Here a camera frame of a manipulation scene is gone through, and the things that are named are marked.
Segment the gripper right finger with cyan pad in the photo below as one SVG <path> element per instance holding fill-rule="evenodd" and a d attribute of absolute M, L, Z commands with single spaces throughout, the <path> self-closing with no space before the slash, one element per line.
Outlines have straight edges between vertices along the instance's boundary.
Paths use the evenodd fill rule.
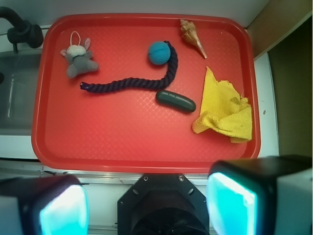
<path fill-rule="evenodd" d="M 217 161 L 206 198 L 219 235 L 310 235 L 313 160 L 287 155 Z"/>

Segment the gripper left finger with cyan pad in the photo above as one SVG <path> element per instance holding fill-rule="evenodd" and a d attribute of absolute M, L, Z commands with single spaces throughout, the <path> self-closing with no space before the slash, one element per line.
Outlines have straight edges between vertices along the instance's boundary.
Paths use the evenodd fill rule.
<path fill-rule="evenodd" d="M 0 181 L 2 235 L 86 235 L 88 194 L 75 176 Z"/>

